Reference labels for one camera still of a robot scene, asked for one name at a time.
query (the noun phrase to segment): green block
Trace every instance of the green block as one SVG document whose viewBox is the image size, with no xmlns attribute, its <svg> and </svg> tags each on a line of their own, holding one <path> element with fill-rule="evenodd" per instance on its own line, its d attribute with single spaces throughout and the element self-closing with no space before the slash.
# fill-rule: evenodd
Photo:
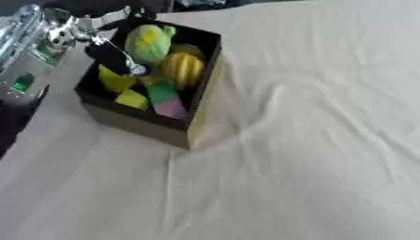
<svg viewBox="0 0 420 240">
<path fill-rule="evenodd" d="M 166 101 L 171 98 L 178 98 L 176 89 L 166 82 L 147 84 L 145 87 L 153 104 Z"/>
</svg>

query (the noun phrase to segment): plush toy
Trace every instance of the plush toy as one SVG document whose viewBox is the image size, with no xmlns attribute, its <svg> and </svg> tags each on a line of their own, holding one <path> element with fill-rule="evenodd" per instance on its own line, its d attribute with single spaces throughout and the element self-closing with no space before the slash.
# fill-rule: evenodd
<svg viewBox="0 0 420 240">
<path fill-rule="evenodd" d="M 191 44 L 173 44 L 171 53 L 189 53 L 204 60 L 203 52 L 197 46 Z"/>
<path fill-rule="evenodd" d="M 182 90 L 197 83 L 204 71 L 204 61 L 189 53 L 175 52 L 166 57 L 162 71 Z"/>
<path fill-rule="evenodd" d="M 105 85 L 109 91 L 114 93 L 122 93 L 129 89 L 136 83 L 136 78 L 132 76 L 120 76 L 107 69 L 106 67 L 99 65 L 99 79 Z"/>
<path fill-rule="evenodd" d="M 142 110 L 147 110 L 149 106 L 149 102 L 145 96 L 136 93 L 131 89 L 128 89 L 120 94 L 115 102 Z"/>
<path fill-rule="evenodd" d="M 186 116 L 186 109 L 172 85 L 159 81 L 146 84 L 145 88 L 157 114 L 176 119 L 182 119 Z"/>
<path fill-rule="evenodd" d="M 158 65 L 171 48 L 176 29 L 171 26 L 141 25 L 126 40 L 126 51 L 137 64 Z"/>
</svg>

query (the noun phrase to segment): purple block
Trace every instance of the purple block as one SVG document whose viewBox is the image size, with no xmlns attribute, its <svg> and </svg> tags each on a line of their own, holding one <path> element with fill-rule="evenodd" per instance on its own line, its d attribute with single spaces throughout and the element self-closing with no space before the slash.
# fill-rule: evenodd
<svg viewBox="0 0 420 240">
<path fill-rule="evenodd" d="M 173 97 L 153 105 L 156 113 L 176 119 L 182 119 L 186 116 L 186 109 L 178 97 Z"/>
</svg>

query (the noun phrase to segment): white tablecloth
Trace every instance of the white tablecloth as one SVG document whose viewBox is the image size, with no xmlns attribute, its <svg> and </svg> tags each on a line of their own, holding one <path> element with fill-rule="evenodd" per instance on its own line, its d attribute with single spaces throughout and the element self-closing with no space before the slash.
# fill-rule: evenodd
<svg viewBox="0 0 420 240">
<path fill-rule="evenodd" d="M 160 19 L 223 35 L 195 149 L 95 123 L 79 49 L 0 161 L 1 240 L 420 239 L 418 0 Z"/>
</svg>

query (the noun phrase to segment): box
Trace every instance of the box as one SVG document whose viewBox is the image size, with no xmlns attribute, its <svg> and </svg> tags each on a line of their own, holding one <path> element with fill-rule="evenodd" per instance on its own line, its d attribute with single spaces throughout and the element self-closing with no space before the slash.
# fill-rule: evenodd
<svg viewBox="0 0 420 240">
<path fill-rule="evenodd" d="M 183 120 L 173 119 L 114 102 L 114 95 L 106 91 L 98 79 L 98 63 L 94 63 L 87 70 L 75 91 L 84 108 L 100 123 L 189 149 L 195 132 L 200 127 L 205 101 L 218 79 L 222 66 L 221 36 L 172 23 L 138 19 L 120 28 L 112 38 L 112 42 L 124 48 L 128 33 L 142 24 L 174 26 L 177 34 L 172 39 L 173 43 L 196 45 L 206 56 L 206 67 L 200 83 L 195 88 L 180 94 L 187 109 L 187 117 Z"/>
</svg>

